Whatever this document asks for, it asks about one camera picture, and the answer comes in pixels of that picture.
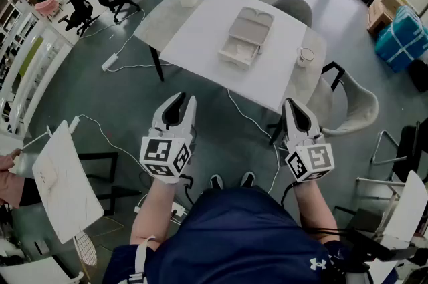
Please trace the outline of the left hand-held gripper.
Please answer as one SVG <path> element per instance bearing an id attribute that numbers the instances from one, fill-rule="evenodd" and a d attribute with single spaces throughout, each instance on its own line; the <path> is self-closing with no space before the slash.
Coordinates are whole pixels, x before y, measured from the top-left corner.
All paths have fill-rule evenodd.
<path id="1" fill-rule="evenodd" d="M 153 122 L 166 129 L 151 127 L 148 135 L 142 137 L 139 156 L 140 164 L 155 179 L 178 183 L 192 155 L 196 109 L 196 97 L 188 98 L 185 92 L 171 96 L 156 109 Z"/>

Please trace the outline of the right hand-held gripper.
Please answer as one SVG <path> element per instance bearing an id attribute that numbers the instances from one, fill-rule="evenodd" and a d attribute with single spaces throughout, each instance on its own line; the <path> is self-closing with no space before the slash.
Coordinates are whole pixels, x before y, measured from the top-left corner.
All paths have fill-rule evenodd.
<path id="1" fill-rule="evenodd" d="M 286 98 L 282 106 L 284 131 L 291 147 L 286 164 L 297 183 L 318 180 L 335 169 L 331 143 L 320 134 L 316 115 L 298 100 Z"/>

